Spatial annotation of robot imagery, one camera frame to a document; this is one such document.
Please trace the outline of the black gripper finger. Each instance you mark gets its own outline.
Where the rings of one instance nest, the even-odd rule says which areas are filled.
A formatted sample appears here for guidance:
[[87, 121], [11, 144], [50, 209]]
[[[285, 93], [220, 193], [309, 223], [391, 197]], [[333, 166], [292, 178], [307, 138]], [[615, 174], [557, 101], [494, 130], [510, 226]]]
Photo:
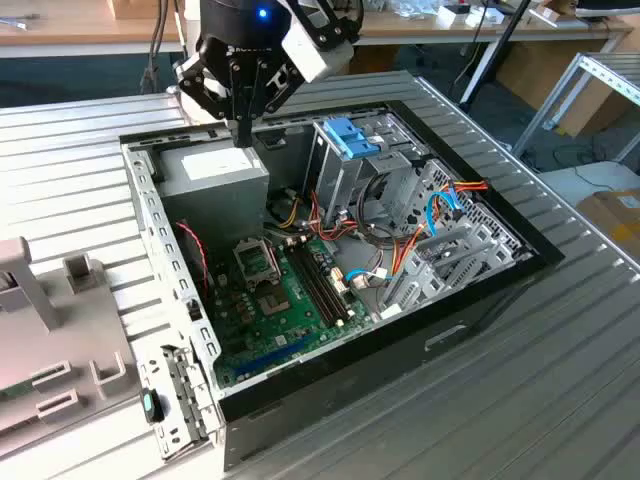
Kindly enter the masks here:
[[217, 120], [224, 120], [233, 144], [246, 147], [246, 101], [234, 84], [234, 65], [224, 56], [194, 53], [175, 67], [178, 86], [196, 104]]
[[264, 113], [274, 113], [304, 83], [292, 62], [279, 67], [267, 62], [257, 64], [256, 76], [249, 90], [248, 111], [244, 116], [244, 147], [252, 145], [252, 124]]

